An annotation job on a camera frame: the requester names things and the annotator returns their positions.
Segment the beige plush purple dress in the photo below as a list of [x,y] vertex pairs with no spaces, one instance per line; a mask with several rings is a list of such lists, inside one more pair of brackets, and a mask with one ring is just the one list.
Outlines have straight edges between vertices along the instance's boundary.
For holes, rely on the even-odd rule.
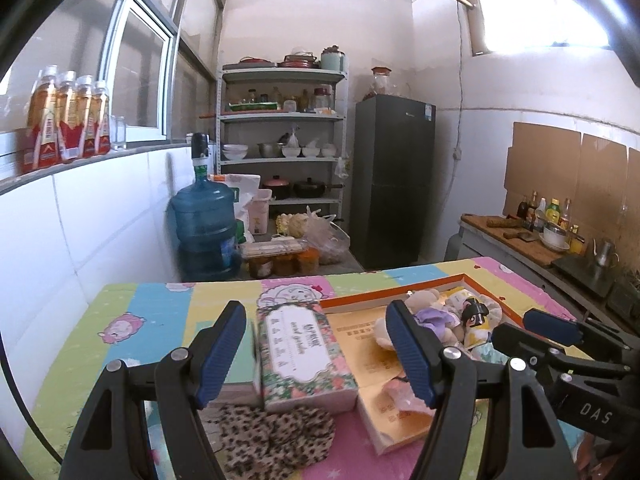
[[[436,289],[418,290],[412,292],[404,300],[405,306],[412,313],[419,326],[428,328],[445,346],[456,346],[462,336],[457,335],[456,329],[460,327],[460,318],[454,313],[444,310],[444,304],[440,300],[440,293]],[[374,341],[384,350],[394,351],[394,345],[390,340],[386,328],[384,316],[378,318],[373,325]]]

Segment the leopard print cloth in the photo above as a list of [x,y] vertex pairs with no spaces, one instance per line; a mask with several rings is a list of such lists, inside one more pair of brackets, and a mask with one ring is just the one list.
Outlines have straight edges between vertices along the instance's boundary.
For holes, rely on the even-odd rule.
[[325,460],[335,420],[321,408],[268,413],[245,405],[214,406],[200,419],[229,479],[287,479]]

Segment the yellow white doll pouch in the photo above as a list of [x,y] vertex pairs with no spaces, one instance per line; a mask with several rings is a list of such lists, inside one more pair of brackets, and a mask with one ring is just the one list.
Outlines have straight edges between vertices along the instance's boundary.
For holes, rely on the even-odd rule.
[[446,310],[460,321],[466,350],[490,341],[492,331],[502,321],[502,309],[492,298],[461,289],[445,300]]

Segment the pink plastic packet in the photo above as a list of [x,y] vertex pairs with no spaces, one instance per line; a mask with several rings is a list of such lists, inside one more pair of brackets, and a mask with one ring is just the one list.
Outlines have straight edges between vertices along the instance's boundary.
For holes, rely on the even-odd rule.
[[392,399],[400,412],[434,416],[435,411],[413,392],[408,377],[396,376],[383,385],[383,391]]

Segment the colourful cartoon table cloth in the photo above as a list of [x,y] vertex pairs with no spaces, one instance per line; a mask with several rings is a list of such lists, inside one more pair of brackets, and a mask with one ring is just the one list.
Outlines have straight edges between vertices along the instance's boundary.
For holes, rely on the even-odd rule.
[[495,366],[488,339],[533,310],[539,286],[482,257],[312,278],[105,287],[36,400],[63,453],[55,479],[473,479],[500,442],[540,451],[549,404],[533,362]]

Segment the steel kettle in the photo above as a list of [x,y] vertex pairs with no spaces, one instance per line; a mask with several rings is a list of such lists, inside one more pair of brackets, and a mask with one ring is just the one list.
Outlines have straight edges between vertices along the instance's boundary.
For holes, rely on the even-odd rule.
[[620,255],[617,253],[616,246],[608,238],[600,238],[592,242],[593,261],[601,268],[612,268],[620,263]]

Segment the white bowl on counter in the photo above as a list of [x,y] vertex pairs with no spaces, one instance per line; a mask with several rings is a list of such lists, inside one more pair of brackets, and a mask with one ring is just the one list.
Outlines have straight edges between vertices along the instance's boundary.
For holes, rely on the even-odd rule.
[[541,243],[555,252],[566,252],[570,245],[567,232],[553,223],[547,223],[539,235]]

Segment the floral tissue box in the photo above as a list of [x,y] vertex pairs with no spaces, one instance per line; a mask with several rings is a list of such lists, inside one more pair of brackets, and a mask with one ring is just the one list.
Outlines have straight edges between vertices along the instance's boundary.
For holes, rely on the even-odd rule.
[[322,408],[336,415],[355,407],[356,378],[320,304],[262,307],[257,318],[268,412]]

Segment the pink plastic bucket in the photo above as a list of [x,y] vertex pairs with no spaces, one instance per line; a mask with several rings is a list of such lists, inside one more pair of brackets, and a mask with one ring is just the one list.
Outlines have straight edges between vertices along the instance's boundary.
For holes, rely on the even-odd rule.
[[248,218],[250,219],[250,232],[252,234],[267,233],[271,199],[272,191],[269,188],[260,188],[250,202]]

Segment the plastic bag of food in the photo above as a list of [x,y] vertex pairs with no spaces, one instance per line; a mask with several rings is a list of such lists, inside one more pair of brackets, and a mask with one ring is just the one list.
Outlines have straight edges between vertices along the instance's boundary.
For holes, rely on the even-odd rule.
[[278,214],[274,224],[278,235],[304,240],[317,249],[321,264],[335,264],[348,256],[350,237],[334,219],[334,214],[322,216],[320,210],[307,208],[303,214]]

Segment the white flour sack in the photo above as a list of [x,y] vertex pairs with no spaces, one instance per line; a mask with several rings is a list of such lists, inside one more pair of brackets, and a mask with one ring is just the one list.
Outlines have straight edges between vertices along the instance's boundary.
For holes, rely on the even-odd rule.
[[254,242],[250,232],[250,203],[257,196],[260,177],[258,174],[211,174],[209,179],[227,185],[233,193],[235,219],[243,223],[244,238]]

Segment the dark grey refrigerator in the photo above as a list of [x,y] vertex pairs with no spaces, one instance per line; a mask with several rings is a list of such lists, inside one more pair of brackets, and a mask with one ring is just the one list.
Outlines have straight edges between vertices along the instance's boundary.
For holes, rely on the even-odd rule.
[[356,106],[349,235],[367,270],[418,260],[432,206],[435,117],[434,105],[399,96]]

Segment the orange drink bottle pack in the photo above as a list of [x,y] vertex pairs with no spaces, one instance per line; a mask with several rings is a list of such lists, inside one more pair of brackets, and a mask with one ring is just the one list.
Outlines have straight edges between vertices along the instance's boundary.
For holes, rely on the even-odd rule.
[[107,82],[55,65],[40,70],[30,96],[22,169],[32,172],[111,151]]

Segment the mint green pot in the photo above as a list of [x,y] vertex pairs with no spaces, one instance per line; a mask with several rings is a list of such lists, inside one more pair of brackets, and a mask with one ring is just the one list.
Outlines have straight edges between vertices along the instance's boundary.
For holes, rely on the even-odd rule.
[[320,56],[322,70],[332,70],[332,72],[342,72],[345,65],[345,53],[337,46],[326,47]]

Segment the cardboard wall sheet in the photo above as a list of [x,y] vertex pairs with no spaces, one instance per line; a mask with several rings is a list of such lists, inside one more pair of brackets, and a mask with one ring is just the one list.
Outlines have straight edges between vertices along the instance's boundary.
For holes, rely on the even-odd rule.
[[570,220],[587,240],[609,238],[626,266],[639,264],[639,152],[598,136],[516,122],[504,176],[503,211],[533,192],[570,200]]

